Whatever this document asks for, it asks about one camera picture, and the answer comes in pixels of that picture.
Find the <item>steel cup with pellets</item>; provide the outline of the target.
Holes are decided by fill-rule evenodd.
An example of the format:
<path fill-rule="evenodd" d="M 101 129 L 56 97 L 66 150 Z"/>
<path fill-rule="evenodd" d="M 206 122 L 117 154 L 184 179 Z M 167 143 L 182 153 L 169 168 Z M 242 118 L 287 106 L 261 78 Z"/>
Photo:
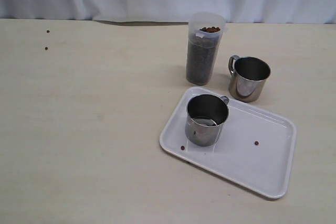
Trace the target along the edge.
<path fill-rule="evenodd" d="M 230 72 L 228 90 L 231 96 L 245 103 L 258 100 L 271 74 L 270 66 L 263 60 L 238 55 L 229 58 L 228 70 Z"/>
<path fill-rule="evenodd" d="M 185 135 L 193 144 L 214 145 L 229 117 L 229 98 L 213 94 L 200 94 L 191 98 L 186 106 Z"/>

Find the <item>translucent plastic tall container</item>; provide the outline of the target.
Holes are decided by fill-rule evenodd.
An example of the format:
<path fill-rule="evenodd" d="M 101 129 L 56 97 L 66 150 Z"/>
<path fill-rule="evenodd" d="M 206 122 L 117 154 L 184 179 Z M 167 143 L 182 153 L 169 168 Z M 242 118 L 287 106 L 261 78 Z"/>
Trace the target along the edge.
<path fill-rule="evenodd" d="M 195 13 L 188 22 L 186 79 L 198 86 L 211 79 L 226 22 L 210 12 Z"/>

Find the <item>white rectangular plastic tray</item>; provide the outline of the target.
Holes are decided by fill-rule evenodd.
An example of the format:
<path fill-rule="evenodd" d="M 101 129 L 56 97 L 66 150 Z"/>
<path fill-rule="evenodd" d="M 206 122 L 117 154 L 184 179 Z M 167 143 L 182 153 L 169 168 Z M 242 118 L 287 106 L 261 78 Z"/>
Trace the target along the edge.
<path fill-rule="evenodd" d="M 231 99 L 229 118 L 212 146 L 191 143 L 185 135 L 187 102 L 200 94 L 217 93 L 188 88 L 160 135 L 168 153 L 270 199 L 283 197 L 289 186 L 297 129 L 285 117 Z"/>

